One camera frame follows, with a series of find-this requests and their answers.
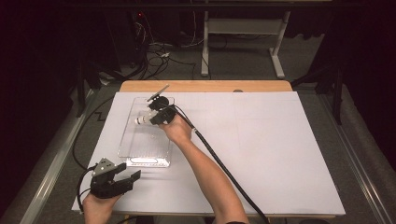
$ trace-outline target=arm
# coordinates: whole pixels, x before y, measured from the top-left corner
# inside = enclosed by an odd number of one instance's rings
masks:
[[[168,125],[160,125],[168,138],[183,152],[201,191],[209,201],[217,223],[239,221],[248,223],[244,207],[222,170],[191,141],[191,128],[179,116]]]

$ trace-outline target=hand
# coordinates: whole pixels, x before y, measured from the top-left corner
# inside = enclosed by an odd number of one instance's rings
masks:
[[[175,115],[171,123],[159,126],[165,131],[166,136],[176,144],[191,139],[191,127],[179,115]]]
[[[82,202],[85,223],[107,223],[113,211],[113,206],[120,197],[121,195],[109,199],[100,199],[89,193]]]

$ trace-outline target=clear plastic container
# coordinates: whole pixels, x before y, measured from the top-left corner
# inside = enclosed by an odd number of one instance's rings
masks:
[[[134,98],[128,122],[120,142],[119,157],[127,166],[168,167],[171,162],[170,141],[158,125],[137,124],[135,120],[149,113],[148,98]],[[175,102],[168,98],[169,104]]]

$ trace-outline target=wire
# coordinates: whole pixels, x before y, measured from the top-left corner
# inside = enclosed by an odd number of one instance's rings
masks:
[[[196,35],[196,32],[197,32],[197,21],[196,21],[196,17],[195,17],[195,11],[192,12],[192,16],[194,17],[194,36],[192,37],[192,41],[190,43],[190,46],[194,43],[195,35]]]
[[[90,189],[85,189],[84,191],[82,191],[80,194],[79,194],[79,197],[81,197],[85,192],[87,192],[88,190],[90,190]]]
[[[84,213],[84,207],[82,206],[82,202],[81,202],[81,194],[82,194],[82,193],[79,192],[79,189],[81,188],[81,183],[82,183],[82,180],[84,179],[84,176],[85,176],[89,171],[92,171],[92,170],[94,170],[95,168],[96,168],[96,165],[94,165],[94,166],[88,168],[88,169],[85,170],[84,173],[82,173],[82,175],[79,177],[79,181],[78,181],[78,184],[77,184],[76,192],[77,192],[77,202],[78,202],[79,210],[81,211],[81,213]]]
[[[194,46],[198,46],[200,44],[202,44],[204,42],[204,39],[201,39],[200,41],[194,43],[194,44],[189,44],[189,45],[182,45],[182,48],[189,48],[189,47],[194,47]]]
[[[145,69],[144,69],[144,71],[140,74],[140,76],[139,76],[139,80],[142,80],[143,79],[143,77],[145,76],[145,74],[147,73],[147,71],[148,71],[148,69],[149,69],[149,60],[148,60],[148,57],[147,57],[147,54],[145,54],[145,58],[144,58],[144,61],[145,61]]]
[[[147,80],[147,79],[149,79],[151,77],[155,77],[155,76],[159,75],[161,72],[163,72],[168,66],[168,61],[169,61],[168,57],[163,57],[163,55],[166,53],[166,49],[165,49],[164,44],[159,45],[157,43],[154,43],[154,44],[149,44],[149,45],[150,46],[159,46],[160,48],[159,49],[155,49],[155,50],[148,50],[147,51],[148,53],[153,53],[153,54],[156,54],[157,56],[151,57],[151,58],[148,59],[147,58],[147,54],[146,54],[147,67],[146,67],[144,73],[142,73],[140,75],[139,80]],[[154,59],[160,59],[161,63],[160,64],[153,64],[151,61],[153,61]],[[152,72],[149,71],[149,65],[153,66],[153,67],[157,67],[155,72],[152,73]],[[150,75],[148,77],[145,77],[147,72],[149,72]]]
[[[189,124],[189,126],[194,130],[195,134],[199,137],[199,139],[202,141],[202,143],[204,143],[205,147],[207,148],[207,150],[209,151],[210,155],[212,155],[213,159],[215,159],[215,161],[218,163],[218,165],[220,166],[220,168],[223,170],[223,172],[230,178],[230,180],[233,182],[233,184],[236,186],[236,188],[239,190],[239,192],[242,194],[242,196],[244,196],[244,198],[247,200],[247,202],[254,208],[254,210],[256,210],[257,213],[259,213],[259,215],[262,217],[262,219],[264,220],[264,222],[266,224],[269,224],[269,220],[267,218],[267,216],[262,212],[262,210],[259,208],[259,206],[257,206],[253,200],[250,199],[250,197],[248,196],[248,194],[242,189],[242,187],[239,185],[239,183],[236,181],[236,179],[233,177],[233,175],[231,174],[231,172],[227,169],[227,167],[224,165],[224,163],[221,161],[221,159],[219,158],[219,156],[216,154],[216,152],[213,150],[213,148],[209,145],[209,143],[206,142],[206,139],[201,135],[201,133],[194,127],[194,125],[191,123],[191,121],[185,116],[185,113],[183,112],[183,110],[180,109],[180,107],[177,107],[177,109],[174,109],[172,106],[169,105],[165,105],[165,107],[170,108],[172,110],[174,110],[179,116],[181,116],[184,121],[186,121],[187,124]]]
[[[140,24],[137,21],[134,24],[136,24],[139,27],[139,30],[138,30],[136,36],[139,36],[140,31],[143,30],[143,34],[142,34],[142,36],[143,36],[142,44],[143,44],[145,42],[145,40],[146,40],[146,29],[145,29],[145,27],[142,24]]]
[[[101,104],[99,104],[99,106],[97,106],[97,107],[91,112],[91,114],[90,114],[87,118],[85,118],[84,122],[82,123],[81,127],[79,128],[79,130],[78,130],[78,132],[77,132],[77,134],[76,134],[75,140],[73,141],[73,146],[72,146],[72,155],[73,155],[73,159],[74,159],[74,161],[76,162],[76,164],[77,164],[79,167],[81,167],[83,170],[87,170],[87,168],[85,168],[85,166],[82,165],[82,163],[77,159],[77,156],[76,156],[76,142],[77,142],[79,136],[81,135],[81,131],[84,129],[84,127],[85,127],[85,125],[87,124],[88,120],[92,117],[92,115],[96,112],[96,110],[98,110],[99,107],[101,107],[102,105],[104,105],[105,103],[107,103],[108,101],[110,101],[110,100],[113,99],[113,98],[114,98],[114,96],[112,96],[112,97],[106,99],[105,101],[103,101]]]
[[[157,69],[156,69],[155,72],[150,73],[150,75],[149,75],[148,77],[144,77],[144,78],[142,78],[142,79],[147,80],[147,79],[149,79],[149,78],[152,78],[152,77],[155,77],[155,76],[159,75],[161,72],[163,72],[163,71],[168,67],[169,61],[174,62],[174,63],[181,63],[181,64],[186,64],[186,65],[191,65],[191,66],[192,66],[192,70],[191,70],[191,79],[193,79],[193,75],[194,75],[194,70],[195,70],[196,63],[183,63],[183,62],[180,62],[180,61],[178,61],[178,60],[172,59],[172,58],[169,57],[168,55],[165,55],[165,54],[168,54],[168,53],[166,52],[166,48],[165,48],[165,46],[164,46],[164,43],[162,43],[161,45],[158,44],[158,43],[150,44],[150,45],[151,45],[151,46],[158,46],[158,47],[160,47],[159,49],[154,49],[154,50],[149,50],[149,51],[148,51],[149,53],[153,53],[153,54],[156,54],[156,55],[157,55],[157,56],[155,56],[155,57],[152,57],[152,58],[148,59],[148,64],[151,65],[151,66],[157,67]],[[160,64],[153,64],[151,61],[154,60],[154,59],[161,59],[161,60],[162,60],[162,63],[160,63]]]
[[[151,35],[151,41],[152,41],[151,43],[154,43],[155,41],[154,41],[154,37],[152,36],[152,33],[151,33],[151,27],[149,26],[148,18],[146,17],[146,15],[143,12],[141,12],[141,13],[142,13],[143,17],[145,18],[146,24],[148,25],[148,32]]]
[[[126,75],[125,77],[130,79],[131,77],[135,77],[137,76],[139,73],[143,72],[144,70],[146,70],[148,63],[147,63],[147,54],[145,53],[145,56],[142,60],[142,62],[139,64],[139,67],[133,71],[132,73],[130,73],[129,75]]]
[[[121,221],[117,222],[117,224],[122,224],[123,222],[126,222],[126,221],[128,221],[128,220],[132,220],[132,219],[134,219],[134,218],[137,218],[137,217],[127,217],[127,218],[125,218],[124,220],[121,220]]]

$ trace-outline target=dark background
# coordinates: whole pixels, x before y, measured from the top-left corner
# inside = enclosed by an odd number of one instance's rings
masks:
[[[392,1],[371,1],[361,12],[338,14],[331,34],[328,31],[333,12],[292,11],[286,32],[287,37],[303,34],[305,38],[326,33],[312,70],[334,57],[345,56],[341,57],[345,64],[344,81],[394,169],[395,9]],[[69,93],[76,86],[78,59],[91,57],[114,70],[122,59],[111,48],[114,39],[104,26],[103,13],[79,14],[74,18],[75,26],[70,26],[64,11],[47,0],[36,1],[34,5],[2,1],[0,10],[3,174],[0,212],[3,214],[71,108]],[[279,12],[211,13],[218,17],[262,18]],[[180,39],[180,30],[189,35],[193,33],[192,17],[186,12],[171,16],[147,12],[147,17],[157,36],[175,45]],[[203,13],[197,12],[198,34],[202,32],[202,17]],[[76,32],[70,33],[73,27]]]

